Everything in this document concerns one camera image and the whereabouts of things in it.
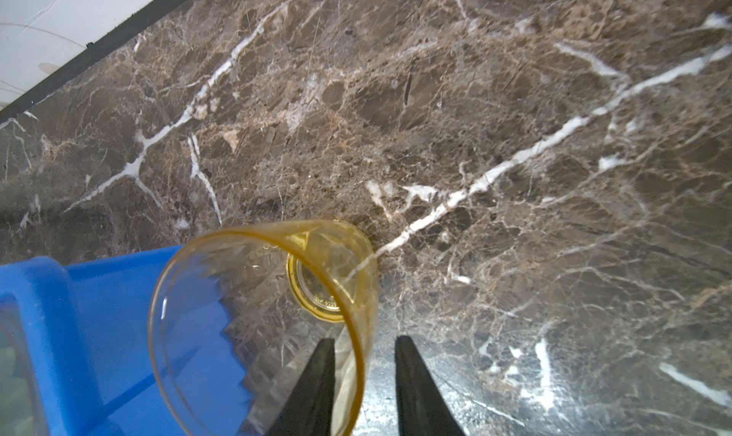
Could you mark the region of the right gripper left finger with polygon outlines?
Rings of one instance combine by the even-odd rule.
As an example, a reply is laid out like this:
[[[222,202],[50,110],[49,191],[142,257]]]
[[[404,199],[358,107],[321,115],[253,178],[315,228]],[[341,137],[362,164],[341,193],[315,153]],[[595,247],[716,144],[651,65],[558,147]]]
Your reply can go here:
[[[335,340],[321,340],[266,435],[331,434],[336,387]]]

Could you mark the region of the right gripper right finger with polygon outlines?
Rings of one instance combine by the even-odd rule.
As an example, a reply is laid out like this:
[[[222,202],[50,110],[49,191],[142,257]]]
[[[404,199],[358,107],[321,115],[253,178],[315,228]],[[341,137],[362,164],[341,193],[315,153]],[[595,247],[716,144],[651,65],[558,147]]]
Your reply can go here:
[[[396,338],[395,361],[400,435],[463,436],[411,337]]]

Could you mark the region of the yellow translucent cup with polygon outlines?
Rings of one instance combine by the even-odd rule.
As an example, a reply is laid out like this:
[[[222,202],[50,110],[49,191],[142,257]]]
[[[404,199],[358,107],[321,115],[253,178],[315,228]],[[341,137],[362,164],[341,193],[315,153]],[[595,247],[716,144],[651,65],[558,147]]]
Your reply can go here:
[[[148,312],[161,395],[188,435],[262,435],[316,346],[335,344],[330,431],[352,433],[379,319],[367,237],[339,220],[226,228],[173,254]]]

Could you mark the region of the green translucent cup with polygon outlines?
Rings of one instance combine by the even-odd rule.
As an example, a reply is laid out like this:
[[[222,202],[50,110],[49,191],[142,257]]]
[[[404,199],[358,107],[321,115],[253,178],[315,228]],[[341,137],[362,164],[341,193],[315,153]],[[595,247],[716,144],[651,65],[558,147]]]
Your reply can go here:
[[[1,312],[1,434],[49,434],[27,339],[12,308]]]

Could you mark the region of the blue plastic bin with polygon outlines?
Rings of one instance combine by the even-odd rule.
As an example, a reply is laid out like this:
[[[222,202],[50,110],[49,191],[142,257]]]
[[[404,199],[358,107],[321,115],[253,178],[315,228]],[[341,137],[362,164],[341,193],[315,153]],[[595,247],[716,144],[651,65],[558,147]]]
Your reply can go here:
[[[48,435],[235,435],[253,405],[214,277],[156,289],[168,247],[1,269],[1,312],[27,339]]]

